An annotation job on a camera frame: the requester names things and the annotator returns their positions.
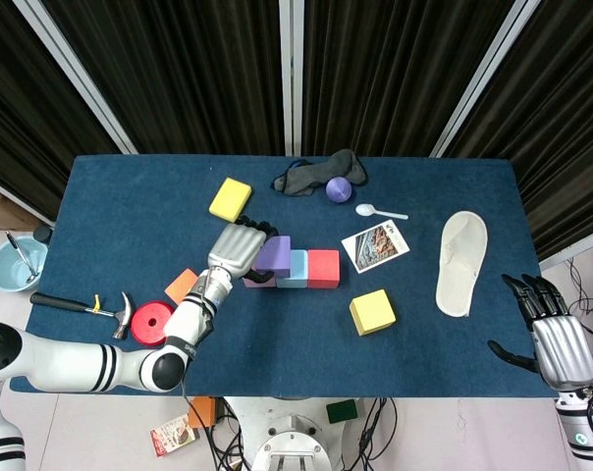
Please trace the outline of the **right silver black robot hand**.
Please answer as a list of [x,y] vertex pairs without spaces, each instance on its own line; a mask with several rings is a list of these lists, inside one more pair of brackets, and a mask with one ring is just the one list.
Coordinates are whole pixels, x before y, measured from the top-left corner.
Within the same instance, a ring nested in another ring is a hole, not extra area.
[[516,355],[494,340],[487,341],[490,350],[501,360],[540,375],[556,392],[591,387],[593,355],[583,326],[568,312],[556,286],[541,276],[526,274],[520,280],[503,274],[502,281],[514,295],[534,355]]

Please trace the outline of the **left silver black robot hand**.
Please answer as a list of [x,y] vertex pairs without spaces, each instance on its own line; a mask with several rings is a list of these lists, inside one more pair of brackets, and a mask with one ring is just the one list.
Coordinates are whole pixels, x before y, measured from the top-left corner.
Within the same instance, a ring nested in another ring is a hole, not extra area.
[[208,268],[223,269],[232,279],[266,283],[274,277],[274,272],[256,271],[253,264],[264,243],[278,234],[267,221],[255,222],[246,215],[239,216],[226,226],[209,251]]

